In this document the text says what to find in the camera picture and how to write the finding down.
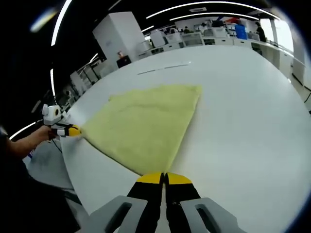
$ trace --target ceiling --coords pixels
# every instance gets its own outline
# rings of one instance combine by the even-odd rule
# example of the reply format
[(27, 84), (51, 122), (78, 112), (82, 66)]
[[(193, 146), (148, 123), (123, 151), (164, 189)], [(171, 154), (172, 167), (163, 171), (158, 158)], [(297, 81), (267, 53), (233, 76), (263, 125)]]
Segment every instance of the ceiling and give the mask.
[[(60, 11), (63, 0), (28, 0), (16, 3), (6, 2), (3, 9), (11, 18), (2, 19), (5, 52), (2, 53), (1, 114), (0, 123), (9, 134), (38, 119), (31, 114), (36, 102), (44, 95), (52, 97), (50, 69), (54, 69), (55, 91), (59, 92), (69, 82), (69, 75), (86, 64), (101, 50), (92, 35), (94, 27), (109, 13), (132, 11), (140, 28), (152, 25), (155, 28), (172, 23), (169, 19), (192, 14), (189, 9), (206, 7), (208, 12), (230, 12), (247, 15), (254, 11), (243, 6), (230, 4), (199, 4), (164, 12), (150, 19), (147, 16), (163, 9), (194, 2), (191, 0), (158, 0), (153, 3), (143, 0), (121, 0), (111, 11), (116, 0), (72, 0), (59, 29), (56, 44), (51, 39), (58, 15), (50, 20), (39, 32), (29, 31), (34, 20), (47, 8)], [(267, 8), (264, 1), (235, 0), (258, 8)], [(261, 14), (255, 17), (268, 17)]]

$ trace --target ceiling light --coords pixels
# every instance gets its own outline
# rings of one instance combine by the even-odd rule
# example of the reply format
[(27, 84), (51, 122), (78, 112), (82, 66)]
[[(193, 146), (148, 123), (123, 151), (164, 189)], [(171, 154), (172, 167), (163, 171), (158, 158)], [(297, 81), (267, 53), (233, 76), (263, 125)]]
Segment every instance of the ceiling light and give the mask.
[(98, 53), (95, 54), (94, 57), (92, 57), (92, 59), (91, 59), (89, 62), (91, 63), (92, 61), (94, 61), (94, 59), (95, 59), (95, 57), (96, 57), (97, 55), (98, 55)]
[(197, 14), (192, 14), (192, 15), (187, 15), (187, 16), (180, 16), (180, 17), (176, 17), (176, 18), (171, 18), (170, 21), (175, 20), (175, 19), (179, 19), (179, 18), (186, 18), (186, 17), (200, 16), (200, 15), (234, 15), (234, 16), (241, 16), (241, 17), (259, 20), (259, 18), (256, 18), (256, 17), (246, 16), (246, 15), (241, 15), (241, 14), (236, 14), (236, 13), (208, 12), (208, 13), (197, 13)]
[(53, 92), (53, 96), (55, 97), (53, 69), (50, 70), (50, 76), (51, 76), (52, 92)]
[(32, 33), (37, 33), (50, 19), (52, 19), (57, 14), (54, 8), (49, 8), (43, 12), (36, 21), (31, 25), (30, 31)]
[(112, 6), (109, 7), (108, 11), (110, 11), (112, 8), (114, 8), (120, 1), (122, 0), (118, 0), (115, 2), (115, 4), (113, 4)]
[(261, 12), (264, 12), (264, 13), (266, 13), (266, 14), (268, 14), (268, 15), (270, 15), (270, 16), (273, 16), (274, 18), (280, 20), (279, 17), (277, 17), (277, 16), (271, 14), (271, 13), (268, 12), (268, 11), (265, 11), (265, 10), (262, 10), (262, 9), (260, 9), (260, 8), (257, 8), (257, 7), (255, 7), (255, 6), (250, 6), (250, 5), (246, 5), (246, 4), (242, 4), (242, 3), (237, 3), (237, 2), (230, 2), (230, 1), (200, 1), (200, 2), (192, 2), (192, 3), (182, 4), (182, 5), (179, 5), (179, 6), (174, 6), (174, 7), (171, 7), (171, 8), (167, 8), (167, 9), (165, 9), (165, 10), (163, 10), (163, 11), (159, 11), (159, 12), (154, 13), (154, 14), (152, 14), (152, 15), (146, 17), (146, 18), (151, 18), (151, 17), (156, 16), (156, 15), (158, 15), (158, 14), (161, 14), (161, 13), (163, 13), (163, 12), (170, 11), (170, 10), (173, 10), (173, 9), (176, 9), (176, 8), (179, 8), (179, 7), (183, 7), (183, 6), (190, 6), (190, 5), (196, 5), (196, 4), (208, 4), (208, 3), (223, 3), (223, 4), (232, 4), (232, 5), (238, 5), (238, 6), (245, 6), (245, 7), (248, 7), (248, 8), (252, 8), (252, 9), (255, 9), (255, 10), (258, 10), (258, 11), (261, 11)]
[(60, 27), (60, 24), (62, 23), (62, 20), (63, 20), (63, 17), (70, 5), (72, 0), (66, 0), (62, 10), (60, 11), (59, 15), (58, 15), (58, 18), (57, 18), (57, 21), (56, 21), (56, 24), (55, 24), (55, 28), (54, 28), (54, 32), (53, 32), (53, 36), (52, 36), (52, 43), (51, 43), (51, 46), (55, 45), (56, 43), (56, 38), (57, 38), (57, 34), (58, 34), (58, 30), (59, 30), (59, 27)]
[(146, 28), (146, 29), (144, 29), (144, 30), (141, 30), (141, 32), (143, 33), (143, 32), (145, 32), (145, 31), (147, 31), (147, 30), (149, 30), (149, 29), (151, 29), (151, 28), (153, 28), (154, 26), (151, 26), (151, 27), (149, 27), (149, 28)]
[(12, 138), (14, 138), (16, 135), (18, 135), (20, 132), (24, 131), (25, 129), (31, 127), (32, 125), (36, 124), (36, 121), (31, 123), (30, 125), (25, 126), (24, 128), (22, 128), (21, 130), (17, 131), (15, 134), (13, 134), (11, 137), (9, 137), (10, 140), (12, 140)]

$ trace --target towel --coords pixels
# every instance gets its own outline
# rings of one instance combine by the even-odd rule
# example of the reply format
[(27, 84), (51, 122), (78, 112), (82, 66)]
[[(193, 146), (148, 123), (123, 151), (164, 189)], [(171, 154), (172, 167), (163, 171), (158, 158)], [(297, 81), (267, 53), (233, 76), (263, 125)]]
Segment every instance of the towel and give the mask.
[(137, 174), (167, 172), (200, 94), (200, 86), (162, 85), (113, 95), (82, 126), (82, 136)]

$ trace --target white table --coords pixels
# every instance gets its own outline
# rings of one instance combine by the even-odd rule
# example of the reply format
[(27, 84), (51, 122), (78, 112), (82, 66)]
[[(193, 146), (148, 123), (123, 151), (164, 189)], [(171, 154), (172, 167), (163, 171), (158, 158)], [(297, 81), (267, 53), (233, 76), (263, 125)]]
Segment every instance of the white table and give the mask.
[[(287, 78), (256, 52), (200, 46), (142, 59), (98, 81), (70, 121), (82, 125), (111, 94), (172, 83), (200, 84), (203, 93), (171, 172), (190, 178), (243, 230), (284, 231), (311, 190), (311, 118)], [(62, 138), (62, 148), (89, 213), (126, 195), (137, 178), (83, 139)]]

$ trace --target office equipment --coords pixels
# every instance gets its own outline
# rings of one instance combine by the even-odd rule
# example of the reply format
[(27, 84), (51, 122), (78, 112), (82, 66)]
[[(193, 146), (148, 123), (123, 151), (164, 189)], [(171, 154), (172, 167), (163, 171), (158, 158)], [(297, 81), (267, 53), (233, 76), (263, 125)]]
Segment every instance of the office equipment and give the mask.
[(159, 47), (159, 46), (162, 46), (162, 45), (165, 45), (166, 42), (164, 40), (164, 32), (162, 31), (152, 31), (151, 34), (150, 34), (150, 38), (152, 40), (152, 43), (155, 47)]
[(203, 36), (214, 36), (214, 32), (211, 28), (204, 30)]
[(120, 58), (119, 60), (117, 60), (117, 64), (118, 64), (118, 67), (121, 68), (121, 67), (124, 67), (128, 64), (132, 63), (131, 62), (131, 59), (129, 58), (129, 56), (123, 56), (122, 58)]
[(228, 33), (226, 31), (226, 28), (211, 28), (214, 34), (214, 37), (228, 37)]
[(236, 37), (237, 36), (237, 32), (235, 31), (235, 23), (226, 23), (226, 28), (228, 31), (229, 36), (231, 37)]
[(184, 47), (204, 45), (201, 33), (188, 33), (181, 35)]
[(213, 20), (212, 26), (213, 28), (223, 27), (224, 22), (222, 20)]
[(182, 41), (180, 33), (169, 34), (169, 35), (166, 35), (165, 38), (167, 39), (169, 44), (179, 43)]
[(260, 41), (259, 35), (257, 33), (247, 33), (247, 38), (251, 40)]

